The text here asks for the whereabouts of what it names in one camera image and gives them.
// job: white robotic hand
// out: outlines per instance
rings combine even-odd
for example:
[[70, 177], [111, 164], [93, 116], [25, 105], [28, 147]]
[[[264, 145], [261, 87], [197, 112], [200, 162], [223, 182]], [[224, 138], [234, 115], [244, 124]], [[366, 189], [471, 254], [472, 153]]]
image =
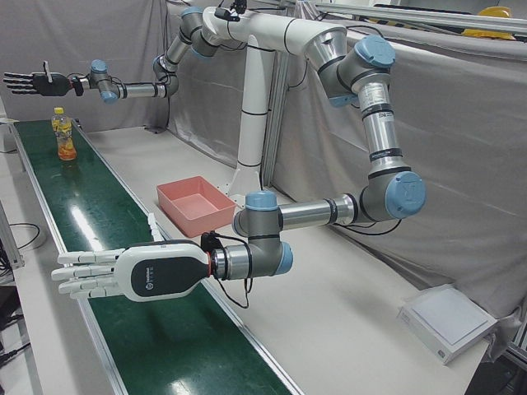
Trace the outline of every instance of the white robotic hand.
[[124, 295], [136, 302], [181, 298], [212, 272], [210, 257], [189, 240], [136, 244], [128, 249], [61, 253], [51, 278], [73, 299]]

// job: conveyor belt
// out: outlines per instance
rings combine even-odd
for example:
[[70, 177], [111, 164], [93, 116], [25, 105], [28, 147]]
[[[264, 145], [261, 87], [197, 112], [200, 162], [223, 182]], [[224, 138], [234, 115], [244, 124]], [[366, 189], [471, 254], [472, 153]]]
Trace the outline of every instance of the conveyor belt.
[[[144, 212], [76, 129], [78, 156], [70, 162], [57, 157], [49, 121], [16, 123], [16, 130], [68, 251], [151, 239]], [[90, 305], [129, 394], [290, 393], [201, 285], [178, 300], [115, 296]]]

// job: robotic arm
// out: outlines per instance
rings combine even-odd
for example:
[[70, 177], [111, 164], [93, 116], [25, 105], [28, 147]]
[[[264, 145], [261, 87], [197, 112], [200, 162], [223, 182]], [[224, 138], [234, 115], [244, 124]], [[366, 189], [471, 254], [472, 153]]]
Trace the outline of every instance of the robotic arm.
[[190, 240], [154, 241], [128, 249], [61, 253], [51, 278], [64, 281], [62, 294], [73, 299], [125, 295], [136, 302], [186, 296], [204, 278], [235, 280], [275, 276], [292, 266], [289, 244], [280, 241], [276, 196], [247, 196], [249, 243], [223, 247], [217, 234]]
[[[154, 60], [153, 69], [156, 82], [123, 83], [120, 79], [108, 74], [108, 67], [102, 60], [94, 60], [91, 69], [85, 76], [66, 77], [56, 72], [49, 72], [47, 62], [44, 62], [43, 72], [31, 74], [4, 73], [7, 88], [15, 95], [64, 96], [74, 90], [77, 96], [84, 91], [97, 89], [101, 99], [106, 104], [112, 104], [118, 99], [132, 97], [169, 97], [179, 87], [177, 71], [178, 64], [189, 46], [194, 43], [201, 48], [202, 10], [189, 7], [181, 13], [180, 33], [174, 39], [164, 54]], [[201, 49], [201, 52], [213, 56], [215, 48]]]
[[235, 232], [248, 240], [243, 244], [223, 247], [212, 232], [202, 236], [201, 246], [171, 240], [61, 254], [58, 262], [65, 267], [52, 273], [54, 280], [67, 280], [59, 286], [61, 293], [72, 298], [125, 295], [148, 301], [185, 296], [209, 276], [218, 280], [275, 276], [288, 272], [293, 260], [291, 248], [280, 240], [281, 230], [403, 219], [421, 210], [426, 200], [424, 184], [404, 163], [395, 136], [388, 95], [395, 56], [390, 44], [368, 36], [347, 53], [342, 26], [254, 12], [238, 15], [237, 20], [229, 15], [228, 10], [209, 7], [203, 12], [202, 27], [199, 11], [184, 13], [179, 39], [155, 62], [158, 76], [173, 73], [189, 45], [210, 57], [228, 39], [250, 42], [261, 53], [280, 50], [305, 56], [333, 105], [343, 106], [358, 97], [372, 164], [368, 185], [358, 197], [346, 193], [283, 206], [269, 191], [249, 193], [245, 209], [233, 221]]

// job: robotic hand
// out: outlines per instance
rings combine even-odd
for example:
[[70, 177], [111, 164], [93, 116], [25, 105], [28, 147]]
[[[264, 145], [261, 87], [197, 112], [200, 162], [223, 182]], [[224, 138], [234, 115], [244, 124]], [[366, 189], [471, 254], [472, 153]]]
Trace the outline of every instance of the robotic hand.
[[64, 96], [73, 89], [72, 82], [62, 74], [49, 72], [48, 62], [44, 61], [44, 72], [16, 74], [5, 72], [3, 81], [15, 95]]
[[135, 302], [186, 296], [212, 273], [208, 254], [189, 240], [136, 244], [128, 249], [61, 253], [51, 278], [73, 299], [124, 295]]

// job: orange juice bottle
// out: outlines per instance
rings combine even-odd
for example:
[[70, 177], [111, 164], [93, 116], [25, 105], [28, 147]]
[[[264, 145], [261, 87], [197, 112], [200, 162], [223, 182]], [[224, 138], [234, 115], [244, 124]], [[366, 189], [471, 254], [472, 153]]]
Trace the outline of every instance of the orange juice bottle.
[[64, 115], [62, 107], [55, 107], [55, 115], [51, 118], [51, 126], [57, 138], [58, 157], [61, 160], [77, 158], [77, 151], [73, 146], [72, 139], [72, 120]]

